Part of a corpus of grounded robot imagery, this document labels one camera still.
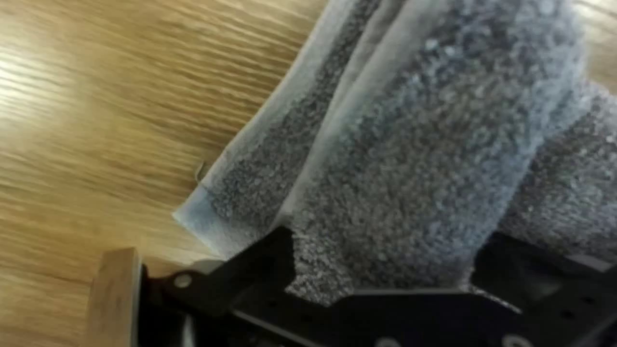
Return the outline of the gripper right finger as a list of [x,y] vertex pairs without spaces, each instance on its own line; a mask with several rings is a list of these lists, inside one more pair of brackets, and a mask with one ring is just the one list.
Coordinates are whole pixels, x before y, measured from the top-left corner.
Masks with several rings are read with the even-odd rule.
[[471,282],[518,309],[499,347],[617,347],[617,265],[497,233],[476,255]]

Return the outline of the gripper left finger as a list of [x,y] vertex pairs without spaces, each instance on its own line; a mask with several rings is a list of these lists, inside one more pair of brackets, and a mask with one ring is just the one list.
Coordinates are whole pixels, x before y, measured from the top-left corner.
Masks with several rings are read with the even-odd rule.
[[280,227],[209,274],[144,273],[139,347],[340,347],[333,313],[286,292],[294,259]]

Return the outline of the grey terry cloth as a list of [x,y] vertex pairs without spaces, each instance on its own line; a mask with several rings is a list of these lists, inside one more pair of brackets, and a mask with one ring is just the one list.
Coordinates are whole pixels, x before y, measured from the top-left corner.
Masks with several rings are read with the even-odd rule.
[[223,259],[294,233],[290,290],[455,288],[498,231],[617,263],[617,96],[571,0],[330,0],[174,217]]

